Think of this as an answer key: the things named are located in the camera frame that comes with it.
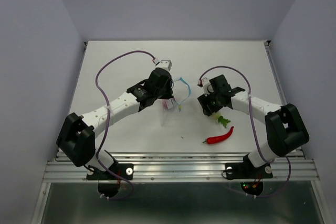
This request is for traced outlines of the purple onion toy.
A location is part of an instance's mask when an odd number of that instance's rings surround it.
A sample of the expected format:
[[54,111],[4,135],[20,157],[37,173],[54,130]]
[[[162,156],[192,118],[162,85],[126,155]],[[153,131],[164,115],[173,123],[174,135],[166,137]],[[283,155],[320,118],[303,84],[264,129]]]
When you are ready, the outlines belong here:
[[163,100],[162,104],[163,104],[163,107],[167,110],[172,109],[174,107],[174,102],[171,99]]

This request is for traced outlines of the white radish toy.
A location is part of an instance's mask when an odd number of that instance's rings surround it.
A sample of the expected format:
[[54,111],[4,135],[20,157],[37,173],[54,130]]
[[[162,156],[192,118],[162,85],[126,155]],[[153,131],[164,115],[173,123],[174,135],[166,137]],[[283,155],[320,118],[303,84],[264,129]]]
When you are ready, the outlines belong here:
[[221,126],[223,126],[224,128],[227,128],[229,124],[231,124],[231,120],[225,118],[222,116],[221,113],[216,112],[214,114],[211,115],[211,118],[216,121],[218,124],[220,124]]

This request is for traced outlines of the clear zip top bag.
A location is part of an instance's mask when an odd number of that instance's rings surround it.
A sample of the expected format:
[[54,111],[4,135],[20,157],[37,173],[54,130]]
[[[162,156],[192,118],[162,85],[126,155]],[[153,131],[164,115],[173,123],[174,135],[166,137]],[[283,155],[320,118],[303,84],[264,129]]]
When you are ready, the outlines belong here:
[[162,127],[177,127],[181,124],[183,115],[182,107],[191,96],[191,87],[182,77],[173,79],[172,87],[173,98],[170,99],[174,102],[174,107],[167,110],[162,104],[160,113],[160,123]]

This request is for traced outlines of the red chili pepper toy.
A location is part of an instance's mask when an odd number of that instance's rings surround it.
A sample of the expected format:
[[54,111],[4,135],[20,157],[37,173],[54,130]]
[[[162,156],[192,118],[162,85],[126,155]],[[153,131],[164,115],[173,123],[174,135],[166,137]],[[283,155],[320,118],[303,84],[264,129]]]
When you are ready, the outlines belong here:
[[230,138],[231,135],[233,134],[233,131],[234,131],[234,127],[232,126],[226,134],[220,135],[220,136],[208,137],[206,140],[203,141],[203,143],[207,145],[218,144]]

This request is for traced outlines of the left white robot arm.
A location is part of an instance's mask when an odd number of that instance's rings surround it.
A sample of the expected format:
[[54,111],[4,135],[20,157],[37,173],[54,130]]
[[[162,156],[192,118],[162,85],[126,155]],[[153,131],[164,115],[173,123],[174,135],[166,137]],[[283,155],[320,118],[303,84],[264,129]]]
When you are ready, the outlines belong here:
[[167,67],[155,67],[150,76],[128,88],[118,98],[94,111],[66,116],[57,137],[57,146],[76,167],[92,166],[106,179],[117,172],[116,160],[108,154],[100,154],[96,138],[124,119],[152,106],[156,100],[173,97],[172,77]]

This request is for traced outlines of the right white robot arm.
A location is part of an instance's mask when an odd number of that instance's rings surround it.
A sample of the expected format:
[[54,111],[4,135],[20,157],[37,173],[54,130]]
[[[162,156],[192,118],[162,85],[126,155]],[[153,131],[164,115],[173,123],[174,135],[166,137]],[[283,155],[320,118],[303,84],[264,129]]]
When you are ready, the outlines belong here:
[[257,144],[257,149],[247,155],[242,163],[244,175],[253,177],[260,167],[278,157],[284,157],[309,142],[309,134],[297,107],[293,104],[278,105],[250,95],[241,87],[232,88],[224,75],[198,81],[204,94],[197,99],[206,116],[214,115],[224,107],[243,112],[251,120],[258,120],[266,127],[267,142]]

